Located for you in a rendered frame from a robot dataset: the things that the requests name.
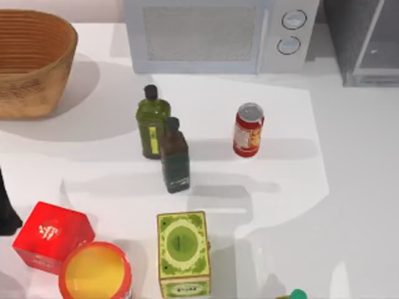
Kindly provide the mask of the dark green bottle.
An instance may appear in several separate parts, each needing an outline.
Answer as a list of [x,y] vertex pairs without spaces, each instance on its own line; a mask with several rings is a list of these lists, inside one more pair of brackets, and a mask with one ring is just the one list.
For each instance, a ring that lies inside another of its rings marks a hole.
[[168,117],[165,129],[160,140],[163,180],[167,191],[174,194],[190,188],[189,148],[177,117]]

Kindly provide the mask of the pale microwave oven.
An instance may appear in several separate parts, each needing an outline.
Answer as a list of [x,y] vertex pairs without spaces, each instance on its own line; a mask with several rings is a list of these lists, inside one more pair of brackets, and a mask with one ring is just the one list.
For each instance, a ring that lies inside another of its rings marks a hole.
[[[123,0],[133,69],[141,74],[284,74],[307,56],[320,0]],[[303,10],[298,30],[282,25]],[[300,49],[282,55],[281,39]]]

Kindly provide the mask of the grey cabinet with dark inside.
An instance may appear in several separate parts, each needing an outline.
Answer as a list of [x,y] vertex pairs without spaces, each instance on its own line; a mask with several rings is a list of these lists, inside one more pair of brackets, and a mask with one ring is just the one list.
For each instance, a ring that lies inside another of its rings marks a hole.
[[344,87],[399,87],[399,0],[324,0]]

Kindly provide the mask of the green patterned box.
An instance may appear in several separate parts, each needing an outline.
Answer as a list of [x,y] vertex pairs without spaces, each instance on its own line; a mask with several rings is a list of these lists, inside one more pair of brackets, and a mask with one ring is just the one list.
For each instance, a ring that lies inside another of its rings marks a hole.
[[210,243],[205,211],[159,214],[156,222],[162,298],[210,296]]

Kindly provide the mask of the red box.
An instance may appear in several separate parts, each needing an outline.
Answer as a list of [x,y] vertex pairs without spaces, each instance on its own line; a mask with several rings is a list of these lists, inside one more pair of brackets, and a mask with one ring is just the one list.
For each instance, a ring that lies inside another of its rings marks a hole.
[[26,265],[58,275],[71,251],[94,238],[86,214],[38,202],[12,247]]

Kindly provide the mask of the light green bottle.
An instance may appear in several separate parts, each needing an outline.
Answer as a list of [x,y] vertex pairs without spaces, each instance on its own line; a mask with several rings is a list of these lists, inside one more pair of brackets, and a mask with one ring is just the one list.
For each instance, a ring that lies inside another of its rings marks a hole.
[[168,101],[158,96],[158,88],[154,84],[144,87],[145,98],[137,107],[137,120],[142,153],[148,159],[160,159],[160,139],[165,134],[166,119],[171,116]]

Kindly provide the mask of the wooden woven basket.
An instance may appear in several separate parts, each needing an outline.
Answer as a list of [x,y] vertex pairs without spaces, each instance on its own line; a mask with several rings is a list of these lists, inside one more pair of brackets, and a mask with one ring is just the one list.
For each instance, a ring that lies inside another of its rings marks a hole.
[[42,118],[57,108],[78,33],[65,19],[30,9],[0,9],[0,120]]

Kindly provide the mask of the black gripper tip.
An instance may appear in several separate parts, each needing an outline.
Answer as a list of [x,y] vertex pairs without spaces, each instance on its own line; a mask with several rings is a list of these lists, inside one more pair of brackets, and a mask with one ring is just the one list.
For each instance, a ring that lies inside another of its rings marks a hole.
[[0,168],[0,237],[14,235],[22,225],[23,221],[9,200]]

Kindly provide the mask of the microwave knob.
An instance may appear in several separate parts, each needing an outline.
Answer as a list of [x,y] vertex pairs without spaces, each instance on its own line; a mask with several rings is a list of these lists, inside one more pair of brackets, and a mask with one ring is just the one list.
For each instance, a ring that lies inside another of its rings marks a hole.
[[287,30],[298,30],[305,25],[307,15],[303,10],[286,12],[282,17],[282,25]]
[[286,39],[281,39],[276,46],[278,52],[282,55],[295,54],[301,47],[301,42],[297,37],[290,36]]

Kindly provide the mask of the red and white can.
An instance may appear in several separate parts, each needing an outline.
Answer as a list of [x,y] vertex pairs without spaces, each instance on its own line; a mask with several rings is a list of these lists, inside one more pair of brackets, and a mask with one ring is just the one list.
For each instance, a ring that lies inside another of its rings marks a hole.
[[242,104],[236,113],[233,150],[241,157],[250,158],[257,154],[261,142],[264,111],[254,102]]

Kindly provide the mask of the red and yellow round tub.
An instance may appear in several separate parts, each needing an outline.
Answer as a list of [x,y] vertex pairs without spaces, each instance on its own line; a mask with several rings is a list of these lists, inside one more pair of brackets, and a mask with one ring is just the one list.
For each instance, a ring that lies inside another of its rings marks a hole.
[[64,260],[59,290],[63,299],[133,299],[132,267],[118,246],[89,242]]

